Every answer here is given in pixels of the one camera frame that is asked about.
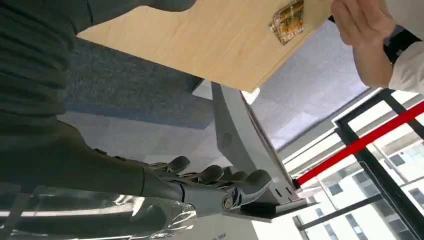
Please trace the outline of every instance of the person's arm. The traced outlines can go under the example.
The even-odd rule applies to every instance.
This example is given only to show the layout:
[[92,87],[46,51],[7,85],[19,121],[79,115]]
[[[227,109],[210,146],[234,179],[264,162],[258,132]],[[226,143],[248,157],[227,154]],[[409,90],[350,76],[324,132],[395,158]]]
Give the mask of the person's arm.
[[383,50],[383,43],[354,47],[353,57],[363,84],[372,88],[389,87],[393,68]]
[[392,65],[383,51],[383,40],[395,29],[395,22],[383,0],[334,0],[331,11],[343,42],[353,47],[356,68],[362,82],[387,88]]

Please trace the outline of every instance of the gray fabric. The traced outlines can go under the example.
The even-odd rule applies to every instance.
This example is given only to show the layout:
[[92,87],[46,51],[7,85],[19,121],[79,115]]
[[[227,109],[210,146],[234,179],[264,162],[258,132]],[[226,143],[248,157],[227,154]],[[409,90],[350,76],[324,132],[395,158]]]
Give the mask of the gray fabric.
[[66,78],[70,111],[195,129],[214,117],[212,101],[192,95],[199,77],[82,39]]

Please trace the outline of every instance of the wooden panel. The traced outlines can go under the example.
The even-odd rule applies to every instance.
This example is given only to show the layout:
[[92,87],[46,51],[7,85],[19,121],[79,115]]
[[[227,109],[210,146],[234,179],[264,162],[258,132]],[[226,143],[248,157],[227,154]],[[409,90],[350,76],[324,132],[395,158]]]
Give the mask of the wooden panel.
[[283,46],[268,24],[290,1],[197,0],[185,12],[143,6],[92,27],[79,37],[251,92],[330,15],[332,0],[304,0],[305,31]]

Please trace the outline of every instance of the building window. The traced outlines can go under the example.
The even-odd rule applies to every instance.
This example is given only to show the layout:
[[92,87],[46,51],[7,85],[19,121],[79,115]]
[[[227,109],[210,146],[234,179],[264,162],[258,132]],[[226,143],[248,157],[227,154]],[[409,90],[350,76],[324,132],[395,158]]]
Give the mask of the building window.
[[322,217],[322,216],[324,216],[324,213],[323,213],[323,211],[321,210],[321,208],[317,208],[317,209],[315,209],[315,212],[316,212],[316,214],[318,215],[318,217]]
[[356,181],[358,181],[359,183],[366,182],[368,179],[370,179],[370,178],[368,177],[368,175],[367,175],[364,171],[361,171],[360,173],[355,174],[355,175],[353,176],[353,178],[354,178]]
[[390,227],[393,229],[395,233],[400,233],[405,230],[408,230],[405,224],[400,219],[393,220],[389,222],[388,224],[390,225]]
[[388,217],[395,214],[395,211],[393,211],[392,207],[390,207],[385,200],[376,201],[372,205],[378,209],[383,217]]
[[390,160],[393,162],[393,164],[396,166],[396,167],[398,167],[398,166],[400,166],[400,165],[402,165],[402,164],[404,164],[405,163],[405,161],[401,158],[401,156],[399,156],[399,155],[394,155],[394,156],[392,156],[392,157],[390,157]]
[[365,196],[367,198],[372,197],[372,196],[380,193],[380,191],[377,189],[377,187],[374,184],[371,184],[371,185],[364,187],[363,190],[364,190]]
[[339,240],[330,224],[324,224],[324,228],[327,231],[328,235],[330,236],[331,240]]
[[368,240],[367,236],[365,236],[364,232],[362,231],[362,228],[359,226],[358,222],[355,220],[352,214],[346,215],[346,219],[359,240]]
[[341,192],[343,192],[342,187],[340,187],[340,185],[338,183],[330,186],[328,188],[328,190],[330,190],[331,195],[335,196],[336,194],[339,194]]
[[308,201],[309,203],[316,203],[316,202],[317,202],[317,200],[315,199],[315,197],[314,197],[314,196],[310,196],[310,197],[308,197],[308,198],[307,198],[307,201]]
[[409,190],[409,193],[412,195],[415,201],[421,206],[421,208],[424,209],[424,194],[418,188]]

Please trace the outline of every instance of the human hand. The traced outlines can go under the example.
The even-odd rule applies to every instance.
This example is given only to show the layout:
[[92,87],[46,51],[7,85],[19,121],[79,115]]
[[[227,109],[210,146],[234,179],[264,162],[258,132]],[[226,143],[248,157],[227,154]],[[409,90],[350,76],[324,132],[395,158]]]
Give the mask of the human hand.
[[353,47],[382,45],[396,26],[384,0],[334,0],[331,12],[341,39]]

